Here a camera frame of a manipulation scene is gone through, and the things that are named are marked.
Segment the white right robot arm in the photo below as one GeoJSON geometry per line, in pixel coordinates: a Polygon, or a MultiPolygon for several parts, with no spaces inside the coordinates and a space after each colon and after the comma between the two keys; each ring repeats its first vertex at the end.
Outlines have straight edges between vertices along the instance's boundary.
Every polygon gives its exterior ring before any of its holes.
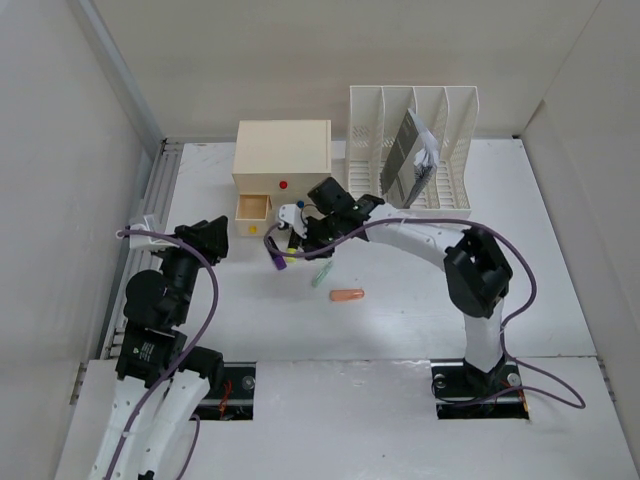
{"type": "Polygon", "coordinates": [[[329,257],[334,242],[360,238],[414,255],[444,272],[449,298],[465,322],[458,389],[469,397],[494,389],[505,364],[500,331],[513,271],[493,235],[478,226],[456,230],[432,225],[373,195],[354,199],[333,178],[317,184],[308,197],[322,216],[307,216],[299,207],[291,215],[304,252],[322,250],[329,257]]]}

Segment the cream drawer cabinet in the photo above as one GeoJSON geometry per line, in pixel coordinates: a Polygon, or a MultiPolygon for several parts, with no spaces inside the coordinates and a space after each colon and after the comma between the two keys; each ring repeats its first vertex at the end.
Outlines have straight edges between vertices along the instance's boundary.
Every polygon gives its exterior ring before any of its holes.
{"type": "Polygon", "coordinates": [[[258,238],[284,204],[331,175],[329,120],[242,120],[232,177],[238,192],[235,225],[240,236],[258,238]]]}

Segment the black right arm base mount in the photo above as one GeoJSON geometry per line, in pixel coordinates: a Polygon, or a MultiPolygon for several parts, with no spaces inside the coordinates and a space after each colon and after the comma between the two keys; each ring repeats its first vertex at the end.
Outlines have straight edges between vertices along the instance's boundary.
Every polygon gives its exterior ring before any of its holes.
{"type": "Polygon", "coordinates": [[[443,359],[431,362],[431,374],[439,420],[529,419],[524,393],[510,391],[521,385],[513,362],[502,360],[484,373],[463,359],[443,359]]]}

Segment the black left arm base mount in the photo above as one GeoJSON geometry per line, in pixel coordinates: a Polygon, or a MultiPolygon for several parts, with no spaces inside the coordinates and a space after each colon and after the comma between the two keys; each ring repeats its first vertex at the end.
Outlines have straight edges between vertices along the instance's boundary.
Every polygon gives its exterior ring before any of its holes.
{"type": "Polygon", "coordinates": [[[254,414],[255,363],[226,363],[222,383],[200,401],[195,414],[202,421],[250,421],[254,414]]]}

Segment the grey setup guide booklet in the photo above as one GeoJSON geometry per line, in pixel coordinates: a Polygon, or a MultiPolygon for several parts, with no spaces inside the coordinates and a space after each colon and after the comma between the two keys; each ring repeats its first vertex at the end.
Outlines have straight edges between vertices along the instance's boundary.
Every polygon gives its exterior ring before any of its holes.
{"type": "Polygon", "coordinates": [[[380,190],[388,203],[408,209],[436,173],[439,142],[414,109],[408,108],[380,174],[380,190]]]}

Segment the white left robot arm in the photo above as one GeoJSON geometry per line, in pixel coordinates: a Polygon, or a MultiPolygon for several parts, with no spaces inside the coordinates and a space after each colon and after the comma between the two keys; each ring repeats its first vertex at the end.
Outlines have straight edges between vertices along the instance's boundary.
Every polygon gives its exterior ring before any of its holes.
{"type": "Polygon", "coordinates": [[[126,284],[111,414],[88,476],[157,479],[200,401],[223,387],[222,353],[198,346],[178,328],[187,320],[199,271],[212,275],[228,254],[228,219],[180,225],[167,235],[147,216],[119,234],[161,263],[126,284]]]}

